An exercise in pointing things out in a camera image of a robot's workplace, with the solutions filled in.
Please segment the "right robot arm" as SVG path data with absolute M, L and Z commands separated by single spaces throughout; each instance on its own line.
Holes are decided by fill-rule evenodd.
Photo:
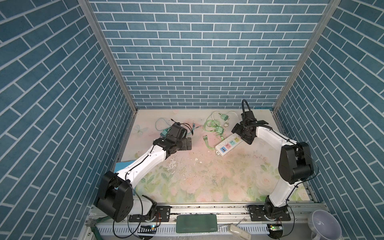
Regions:
M 315 171 L 309 145 L 276 132 L 266 121 L 258 121 L 251 110 L 243 111 L 241 117 L 242 121 L 235 125 L 232 133 L 238 134 L 249 145 L 258 137 L 280 151 L 280 179 L 264 205 L 266 218 L 278 219 L 288 212 L 289 198 L 299 184 L 308 181 Z

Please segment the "white power strip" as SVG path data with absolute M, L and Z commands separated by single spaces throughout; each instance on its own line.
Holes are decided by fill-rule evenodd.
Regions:
M 238 134 L 232 134 L 215 146 L 216 154 L 225 156 L 242 142 L 243 140 Z

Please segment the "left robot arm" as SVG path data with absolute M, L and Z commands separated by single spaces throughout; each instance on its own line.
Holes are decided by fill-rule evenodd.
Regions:
M 154 140 L 153 145 L 128 167 L 116 173 L 105 173 L 99 185 L 96 207 L 117 223 L 132 215 L 141 215 L 143 221 L 152 220 L 157 202 L 144 195 L 139 196 L 135 187 L 170 155 L 192 149 L 192 139 L 187 137 L 189 128 L 186 124 L 175 122 L 164 137 Z

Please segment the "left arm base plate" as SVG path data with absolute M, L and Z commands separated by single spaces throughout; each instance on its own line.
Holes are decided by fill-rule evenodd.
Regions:
M 157 217 L 160 217 L 161 222 L 169 222 L 171 214 L 171 206 L 157 206 L 156 209 L 152 208 L 148 214 L 130 215 L 129 222 L 154 222 Z

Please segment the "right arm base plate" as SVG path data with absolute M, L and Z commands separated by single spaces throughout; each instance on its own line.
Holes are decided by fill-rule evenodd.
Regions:
M 250 214 L 252 222 L 260 221 L 282 221 L 287 222 L 291 220 L 288 211 L 288 206 L 274 207 L 273 205 L 247 205 L 247 211 Z

